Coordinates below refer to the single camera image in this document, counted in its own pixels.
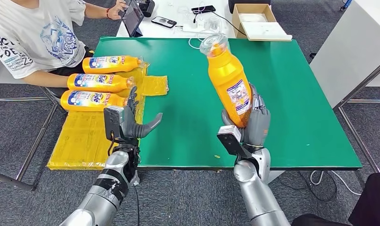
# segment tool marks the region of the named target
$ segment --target silver robotic arm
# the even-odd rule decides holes
[[[139,183],[139,140],[149,134],[162,119],[162,114],[146,124],[135,122],[136,87],[125,107],[109,106],[104,109],[106,137],[113,143],[112,154],[96,182],[79,207],[60,226],[109,226],[132,185]]]
[[[226,126],[219,129],[217,137],[229,154],[237,156],[234,177],[240,185],[251,225],[290,226],[267,184],[270,153],[263,144],[269,130],[270,112],[255,86],[250,86],[252,111],[247,126],[238,129],[223,110],[222,120]]]

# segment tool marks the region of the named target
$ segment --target green tabletop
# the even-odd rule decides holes
[[[271,112],[265,146],[272,170],[362,167],[295,40],[229,42]],[[188,39],[101,38],[95,56],[113,55],[143,57],[148,75],[168,76],[166,96],[146,97],[143,122],[164,115],[141,140],[141,167],[233,167],[235,157],[216,137],[222,104],[206,56]]]

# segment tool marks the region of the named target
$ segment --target cardboard box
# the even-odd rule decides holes
[[[236,4],[234,6],[233,25],[236,38],[250,41],[290,41],[293,36],[285,33],[276,21],[268,4]]]

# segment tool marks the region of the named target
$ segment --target yellow bottle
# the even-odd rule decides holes
[[[112,93],[68,90],[61,97],[61,106],[67,111],[102,112],[107,106],[126,106],[127,98]]]
[[[200,51],[207,56],[209,78],[230,119],[245,127],[251,113],[251,88],[242,64],[227,46],[223,34],[214,34],[202,41]]]
[[[141,65],[142,61],[133,56],[103,56],[83,59],[82,68],[86,74],[108,74],[129,72]]]
[[[133,77],[123,78],[114,74],[72,74],[68,77],[68,88],[93,92],[120,92],[135,85]]]

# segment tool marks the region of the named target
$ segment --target robot finger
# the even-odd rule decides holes
[[[225,109],[222,109],[222,121],[225,126],[234,125],[234,122],[230,119],[229,114]]]

